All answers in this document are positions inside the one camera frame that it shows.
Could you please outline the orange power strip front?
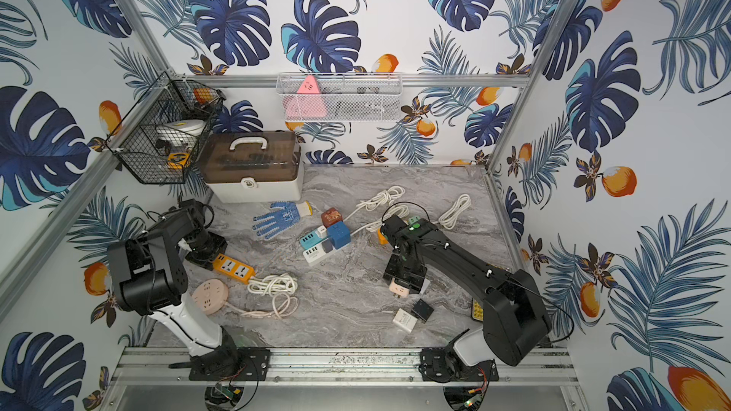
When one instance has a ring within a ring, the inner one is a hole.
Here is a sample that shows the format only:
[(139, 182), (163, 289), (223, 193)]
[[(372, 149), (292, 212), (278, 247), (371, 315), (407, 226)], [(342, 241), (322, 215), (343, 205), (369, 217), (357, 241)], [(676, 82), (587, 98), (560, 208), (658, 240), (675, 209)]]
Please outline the orange power strip front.
[(215, 271), (243, 284), (248, 284), (255, 274), (251, 266), (232, 259), (225, 254), (219, 254), (212, 264)]

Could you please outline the orange power strip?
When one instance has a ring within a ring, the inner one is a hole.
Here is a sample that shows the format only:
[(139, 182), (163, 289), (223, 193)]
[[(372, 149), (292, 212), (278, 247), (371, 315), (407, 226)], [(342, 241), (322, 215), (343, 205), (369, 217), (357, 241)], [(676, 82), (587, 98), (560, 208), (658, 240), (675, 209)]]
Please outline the orange power strip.
[(382, 230), (377, 229), (376, 230), (378, 241), (380, 245), (387, 245), (389, 243), (388, 238), (386, 238), (385, 234), (382, 232)]
[(225, 254), (219, 254), (212, 264), (215, 271), (243, 284), (248, 284), (255, 274), (251, 266), (232, 259)]

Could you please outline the black plug adapter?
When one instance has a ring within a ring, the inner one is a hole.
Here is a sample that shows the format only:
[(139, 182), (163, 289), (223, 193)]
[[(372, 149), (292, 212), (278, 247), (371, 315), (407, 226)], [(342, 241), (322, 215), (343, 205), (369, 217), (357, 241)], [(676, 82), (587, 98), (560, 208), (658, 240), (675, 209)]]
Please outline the black plug adapter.
[(410, 310), (410, 314), (417, 320), (426, 323), (434, 312), (434, 308), (423, 299), (418, 300)]

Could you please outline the round pink power socket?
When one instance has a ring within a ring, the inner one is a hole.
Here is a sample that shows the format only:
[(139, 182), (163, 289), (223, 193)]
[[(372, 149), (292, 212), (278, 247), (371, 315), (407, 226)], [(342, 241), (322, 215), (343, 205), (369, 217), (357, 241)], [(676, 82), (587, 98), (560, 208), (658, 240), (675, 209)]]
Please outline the round pink power socket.
[(209, 279), (201, 283), (192, 294), (192, 299), (206, 315), (212, 315), (228, 304), (230, 289), (219, 279)]

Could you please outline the white plug adapter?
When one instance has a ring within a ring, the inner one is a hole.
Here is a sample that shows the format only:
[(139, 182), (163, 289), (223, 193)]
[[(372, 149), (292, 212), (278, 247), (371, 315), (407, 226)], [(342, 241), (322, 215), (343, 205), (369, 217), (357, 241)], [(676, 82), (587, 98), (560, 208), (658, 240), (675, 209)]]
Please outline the white plug adapter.
[(394, 315), (392, 323), (394, 323), (394, 325), (396, 325), (399, 329), (407, 333), (411, 333), (416, 327), (417, 318), (403, 310), (403, 308), (399, 308)]

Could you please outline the blue cube socket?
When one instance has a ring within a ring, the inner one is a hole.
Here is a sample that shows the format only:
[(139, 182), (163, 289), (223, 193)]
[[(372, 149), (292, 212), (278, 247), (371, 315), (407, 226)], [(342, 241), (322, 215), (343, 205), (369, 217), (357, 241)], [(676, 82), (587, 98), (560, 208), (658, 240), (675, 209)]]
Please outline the blue cube socket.
[(351, 232), (343, 221), (327, 227), (327, 239), (335, 249), (342, 249), (351, 243)]

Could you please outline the red cube socket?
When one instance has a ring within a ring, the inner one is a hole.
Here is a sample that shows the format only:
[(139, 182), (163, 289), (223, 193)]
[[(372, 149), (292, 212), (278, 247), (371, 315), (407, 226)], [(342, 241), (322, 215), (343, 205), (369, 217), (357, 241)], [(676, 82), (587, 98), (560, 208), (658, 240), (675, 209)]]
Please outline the red cube socket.
[(335, 209), (335, 207), (331, 207), (321, 214), (322, 225), (325, 228), (330, 228), (331, 226), (342, 222), (342, 220), (343, 215), (338, 209)]

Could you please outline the teal USB socket strip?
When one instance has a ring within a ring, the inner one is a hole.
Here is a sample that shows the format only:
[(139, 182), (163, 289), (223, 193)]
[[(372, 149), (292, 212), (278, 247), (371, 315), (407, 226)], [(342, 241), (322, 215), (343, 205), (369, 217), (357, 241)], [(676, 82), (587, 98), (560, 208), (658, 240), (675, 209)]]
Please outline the teal USB socket strip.
[(312, 249), (312, 247), (316, 247), (316, 245), (319, 245), (319, 243), (322, 243), (325, 239), (327, 239), (327, 228), (325, 226), (319, 226), (319, 228), (316, 228), (303, 236), (299, 240), (299, 244), (302, 249), (308, 250)]

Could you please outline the white USB socket strip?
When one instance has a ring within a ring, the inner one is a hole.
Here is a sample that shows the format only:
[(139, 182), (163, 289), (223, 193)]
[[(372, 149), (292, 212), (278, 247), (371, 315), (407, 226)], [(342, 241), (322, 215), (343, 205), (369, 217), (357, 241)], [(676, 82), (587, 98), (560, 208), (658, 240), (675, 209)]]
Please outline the white USB socket strip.
[(303, 252), (303, 257), (305, 258), (309, 266), (316, 266), (316, 264), (322, 262), (327, 257), (327, 255), (329, 255), (329, 253), (333, 251), (333, 249), (334, 247), (331, 241), (324, 240), (318, 245), (315, 245), (310, 249), (306, 249)]

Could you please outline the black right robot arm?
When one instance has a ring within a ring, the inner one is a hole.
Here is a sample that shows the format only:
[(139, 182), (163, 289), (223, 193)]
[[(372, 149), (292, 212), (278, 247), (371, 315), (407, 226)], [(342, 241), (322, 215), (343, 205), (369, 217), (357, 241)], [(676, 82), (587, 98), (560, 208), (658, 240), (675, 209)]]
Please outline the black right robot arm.
[(382, 223), (380, 232), (392, 246), (384, 273), (387, 282), (418, 292), (426, 272), (434, 268), (483, 308), (483, 328), (468, 332), (453, 346), (464, 365), (493, 358), (519, 365), (548, 335), (546, 305), (527, 272), (510, 272), (485, 262), (426, 219), (409, 225), (392, 215)]

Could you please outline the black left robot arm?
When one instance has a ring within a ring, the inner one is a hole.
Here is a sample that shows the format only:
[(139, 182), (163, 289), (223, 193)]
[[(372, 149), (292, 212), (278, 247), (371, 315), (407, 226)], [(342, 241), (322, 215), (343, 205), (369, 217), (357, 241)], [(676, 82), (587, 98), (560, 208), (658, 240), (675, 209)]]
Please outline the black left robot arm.
[(196, 306), (188, 293), (185, 262), (212, 270), (226, 251), (224, 237), (209, 231), (214, 211), (195, 199), (161, 214), (153, 225), (108, 246), (112, 295), (120, 308), (167, 327), (192, 358), (224, 345), (224, 329)]

